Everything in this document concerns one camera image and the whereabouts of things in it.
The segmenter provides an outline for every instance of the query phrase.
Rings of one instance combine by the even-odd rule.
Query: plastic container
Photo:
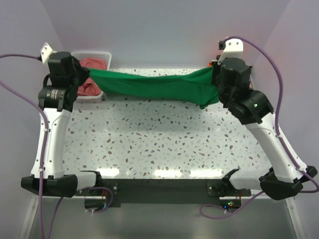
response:
[[[110,69],[112,54],[106,51],[74,51],[71,53],[79,61],[87,57],[99,58],[106,62],[107,68]],[[102,91],[98,96],[78,96],[76,102],[79,103],[100,103],[102,102],[104,92]]]

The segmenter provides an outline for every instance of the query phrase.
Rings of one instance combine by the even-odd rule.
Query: metal floor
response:
[[[56,199],[44,199],[45,231]],[[55,218],[51,239],[295,239],[285,200],[256,199],[234,217],[210,220],[200,205],[123,204],[91,215],[84,199],[64,199]],[[205,209],[212,215],[223,215]],[[30,239],[40,238],[38,217]]]

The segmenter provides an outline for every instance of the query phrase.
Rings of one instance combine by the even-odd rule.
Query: white wall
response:
[[[264,45],[289,0],[42,0],[65,50],[113,54],[112,68],[202,67],[217,41]],[[247,48],[245,59],[258,54]]]
[[[45,41],[62,49],[57,34],[39,0],[2,0],[0,54],[39,55]],[[33,59],[0,60],[0,77],[37,102],[47,67]],[[30,193],[20,187],[36,155],[39,114],[25,102],[0,88],[0,238],[16,239],[20,233]]]
[[[279,122],[296,152],[308,165],[319,169],[319,1],[291,0],[266,44],[284,78],[284,100]],[[254,67],[258,89],[273,105],[278,98],[278,80],[263,57]],[[315,187],[307,183],[307,188]],[[297,196],[298,211],[308,239],[319,238],[319,194]]]

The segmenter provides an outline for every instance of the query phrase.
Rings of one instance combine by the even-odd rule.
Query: black metal base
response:
[[[102,182],[115,196],[112,207],[120,207],[122,203],[217,204],[231,209],[240,205],[240,200],[220,199],[225,196],[236,197],[239,194],[238,190],[226,189],[221,194],[221,187],[224,185],[222,179],[102,179]],[[101,195],[102,190],[84,190],[82,193],[76,193],[76,196]],[[241,195],[250,196],[250,190],[241,190]],[[229,207],[228,202],[232,202],[233,206]],[[102,199],[85,200],[87,209],[101,209],[103,206]]]

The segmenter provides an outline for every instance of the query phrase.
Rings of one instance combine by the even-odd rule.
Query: terrazzo surface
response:
[[[196,69],[114,69],[145,76]],[[74,105],[65,138],[65,173],[104,178],[222,178],[234,168],[271,165],[253,135],[222,108],[183,101],[107,95]]]

